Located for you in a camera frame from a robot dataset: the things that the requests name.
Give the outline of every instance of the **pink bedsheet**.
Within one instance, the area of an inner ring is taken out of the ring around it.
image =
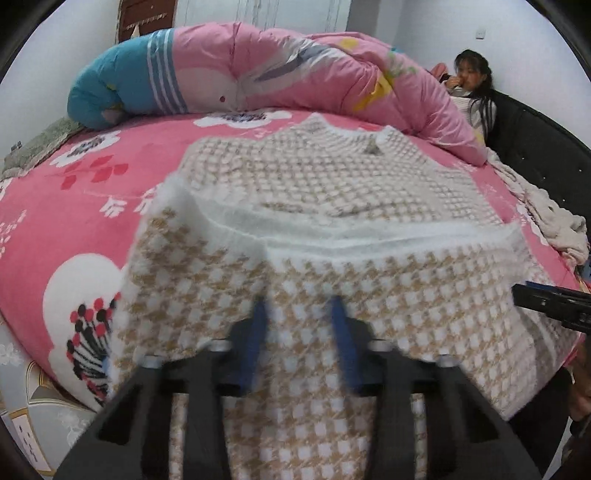
[[[70,141],[21,179],[0,185],[0,309],[24,348],[79,400],[99,408],[106,387],[112,310],[141,215],[158,185],[204,136],[260,139],[309,116],[303,111],[135,119]],[[333,125],[377,125],[325,115]],[[558,285],[578,288],[491,167],[472,167],[412,138],[450,168],[468,169],[505,222],[521,222],[532,253]],[[81,364],[75,360],[80,356]]]

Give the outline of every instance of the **houndstooth blanket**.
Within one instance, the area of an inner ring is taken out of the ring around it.
[[[574,333],[513,306],[549,283],[518,226],[503,225],[462,170],[393,129],[343,132],[318,116],[260,141],[192,145],[132,249],[114,321],[116,390],[146,353],[177,359],[222,338],[264,293],[266,352],[253,392],[226,399],[236,479],[361,478],[374,401],[342,386],[327,302],[414,358],[458,358],[512,416],[551,378]],[[171,477],[181,477],[175,403]],[[426,473],[414,399],[417,476]]]

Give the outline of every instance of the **folded blanket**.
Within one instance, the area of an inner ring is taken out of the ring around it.
[[[146,353],[176,359],[222,338],[264,293],[270,316],[254,391],[225,401],[235,478],[360,478],[373,400],[352,398],[326,305],[415,358],[457,357],[505,416],[555,373],[575,334],[516,309],[511,286],[549,283],[519,225],[469,174],[402,134],[341,132],[312,117],[260,141],[208,138],[142,220],[113,319],[113,389]],[[174,409],[171,478],[181,475]],[[417,475],[426,471],[415,398]]]
[[[545,239],[560,252],[569,268],[574,271],[577,265],[583,265],[589,257],[585,218],[561,208],[547,191],[531,184],[501,162],[494,150],[488,148],[488,152],[488,162],[497,175],[513,195],[525,204]]]
[[[23,177],[32,168],[51,157],[71,137],[84,130],[84,126],[67,117],[53,122],[23,147],[4,158],[1,180]]]
[[[109,128],[129,115],[291,108],[392,125],[474,165],[486,152],[437,80],[358,33],[303,36],[246,24],[173,28],[115,45],[78,76],[68,114]]]

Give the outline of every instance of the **white wall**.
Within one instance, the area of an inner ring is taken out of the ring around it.
[[[380,0],[352,0],[347,31],[375,36],[379,5]]]
[[[382,0],[379,5],[378,21],[374,37],[396,46],[396,36],[400,27],[400,19],[407,0]]]
[[[80,70],[115,42],[119,0],[66,0],[35,30],[0,83],[0,158],[66,115]]]
[[[347,30],[362,32],[393,45],[406,1],[353,0]]]
[[[239,0],[177,0],[174,26],[234,22],[240,3]]]
[[[476,30],[486,38],[476,40]],[[409,0],[395,44],[425,68],[466,48],[490,62],[498,90],[591,148],[591,82],[554,26],[526,0]]]

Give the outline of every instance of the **floral pattern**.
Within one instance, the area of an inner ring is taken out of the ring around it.
[[[120,133],[121,130],[114,130],[110,133],[100,134],[88,140],[79,142],[76,145],[72,146],[69,152],[54,158],[49,163],[49,165],[55,165],[58,168],[62,168],[74,162],[77,162],[87,153],[104,150],[105,148],[114,145],[120,140],[120,138],[118,137]]]
[[[406,73],[416,74],[417,69],[414,65],[407,65],[404,57],[400,56],[399,54],[390,51],[388,54],[390,59],[390,68],[388,69],[388,81],[391,85],[394,84],[394,79],[404,75]]]
[[[540,243],[542,245],[548,246],[549,245],[548,240],[546,240],[546,238],[544,237],[542,230],[540,230],[540,227],[538,226],[538,224],[531,217],[529,210],[527,209],[527,207],[525,206],[525,204],[523,202],[517,203],[517,212],[521,215],[521,225],[525,226],[526,224],[529,223],[531,231],[534,233],[534,235],[536,237],[538,237],[540,239]]]
[[[19,217],[8,225],[5,222],[0,223],[0,258],[6,253],[6,245],[12,238],[11,232],[25,219],[26,215],[27,211],[23,210]]]
[[[104,213],[106,218],[115,218],[125,211],[126,205],[127,202],[125,200],[118,200],[109,195],[109,198],[100,208],[99,212]]]
[[[11,342],[8,345],[0,345],[0,364],[2,365],[14,365],[18,367],[24,362],[21,353],[14,347]]]
[[[79,178],[85,174],[91,174],[91,183],[100,183],[109,180],[111,175],[120,176],[127,172],[129,164],[111,162],[113,155],[99,157],[89,166],[82,166],[82,162],[75,162],[63,171],[66,176],[61,184],[62,190],[70,190]]]
[[[463,170],[463,171],[467,171],[468,173],[472,174],[478,171],[478,167],[475,167],[474,165],[470,165],[469,163],[466,163],[464,161],[455,161],[453,163],[453,166],[455,168],[458,168],[459,170]]]
[[[62,411],[57,414],[57,418],[61,421],[61,424],[69,430],[66,441],[70,447],[73,447],[76,440],[78,440],[80,435],[82,435],[82,432],[88,427],[88,420],[82,420],[69,408],[62,409]]]
[[[0,200],[2,200],[4,198],[4,195],[6,195],[6,189],[8,188],[8,186],[12,183],[12,179],[6,179],[3,181],[0,181]]]
[[[161,185],[161,183],[158,183],[155,187],[146,190],[146,192],[142,195],[139,205],[134,209],[135,213],[145,215],[148,212],[148,209],[150,208],[150,205],[152,205],[152,201],[156,197],[158,189]]]
[[[193,123],[198,127],[227,125],[231,128],[247,129],[264,127],[273,120],[287,120],[290,118],[291,113],[284,110],[277,110],[275,112],[257,110],[255,112],[244,113],[216,113],[214,115],[204,116],[195,120]]]
[[[112,260],[79,254],[58,267],[43,295],[43,318],[54,345],[51,370],[59,372],[63,388],[95,411],[106,397],[103,360],[120,285],[121,271]]]

